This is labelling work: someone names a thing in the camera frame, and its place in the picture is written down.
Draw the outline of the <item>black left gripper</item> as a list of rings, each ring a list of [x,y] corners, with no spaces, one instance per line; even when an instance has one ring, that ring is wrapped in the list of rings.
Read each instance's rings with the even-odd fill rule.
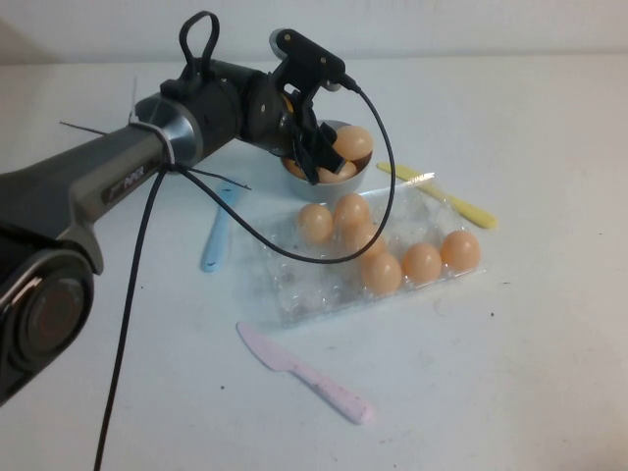
[[[317,138],[311,131],[294,130],[288,97],[279,91],[270,74],[250,81],[243,93],[242,115],[240,140],[281,158],[289,158],[293,153],[295,163],[311,185],[320,181],[317,165],[333,174],[343,168],[345,159],[334,148],[338,140],[336,129],[321,122]]]

